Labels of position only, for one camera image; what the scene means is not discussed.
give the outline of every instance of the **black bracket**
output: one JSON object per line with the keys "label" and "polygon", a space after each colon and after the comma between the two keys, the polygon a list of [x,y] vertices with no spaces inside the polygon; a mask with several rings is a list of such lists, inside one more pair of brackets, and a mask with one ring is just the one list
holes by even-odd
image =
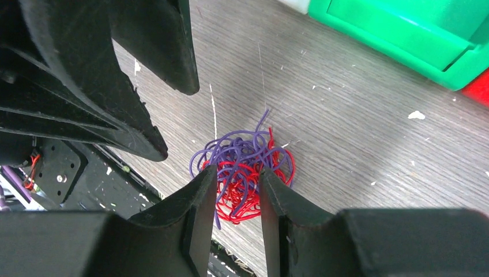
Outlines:
{"label": "black bracket", "polygon": [[65,202],[87,165],[86,157],[71,143],[42,139],[41,157],[35,180],[56,204]]}

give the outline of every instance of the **tangled wire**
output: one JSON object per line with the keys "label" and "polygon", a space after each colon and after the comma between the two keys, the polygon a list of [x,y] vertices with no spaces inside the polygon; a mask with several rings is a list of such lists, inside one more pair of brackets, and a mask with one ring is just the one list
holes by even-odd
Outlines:
{"label": "tangled wire", "polygon": [[[203,150],[198,151],[190,160],[189,171],[192,178],[194,163],[202,171],[207,165],[217,165],[217,199],[215,220],[221,229],[219,219],[239,224],[260,215],[259,173],[264,166],[273,172],[289,187],[292,187],[295,173],[294,157],[282,147],[275,147],[272,128],[260,131],[268,111],[260,119],[255,131],[238,130],[210,141]],[[251,137],[243,139],[242,135]],[[287,164],[289,177],[282,171]]]}

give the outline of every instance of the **wood grain surface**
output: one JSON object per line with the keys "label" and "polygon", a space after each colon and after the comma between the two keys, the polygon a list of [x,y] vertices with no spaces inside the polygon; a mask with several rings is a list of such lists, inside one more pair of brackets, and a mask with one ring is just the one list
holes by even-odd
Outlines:
{"label": "wood grain surface", "polygon": [[[118,151],[167,196],[217,135],[265,126],[296,157],[294,189],[321,208],[471,207],[489,212],[489,110],[276,1],[190,1],[201,90],[173,91],[115,45],[170,149]],[[408,119],[420,111],[424,120]],[[266,276],[259,219],[213,235]]]}

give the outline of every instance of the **green container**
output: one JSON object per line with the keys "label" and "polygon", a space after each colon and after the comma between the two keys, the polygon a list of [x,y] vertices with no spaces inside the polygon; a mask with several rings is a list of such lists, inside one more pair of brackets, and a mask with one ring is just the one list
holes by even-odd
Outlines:
{"label": "green container", "polygon": [[489,0],[310,0],[307,12],[452,90],[489,68]]}

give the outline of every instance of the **screw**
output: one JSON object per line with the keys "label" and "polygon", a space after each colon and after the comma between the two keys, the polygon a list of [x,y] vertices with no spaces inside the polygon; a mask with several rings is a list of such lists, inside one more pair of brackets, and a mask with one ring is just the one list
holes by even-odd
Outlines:
{"label": "screw", "polygon": [[58,175],[56,176],[56,181],[58,181],[58,183],[66,183],[66,176],[65,175]]}

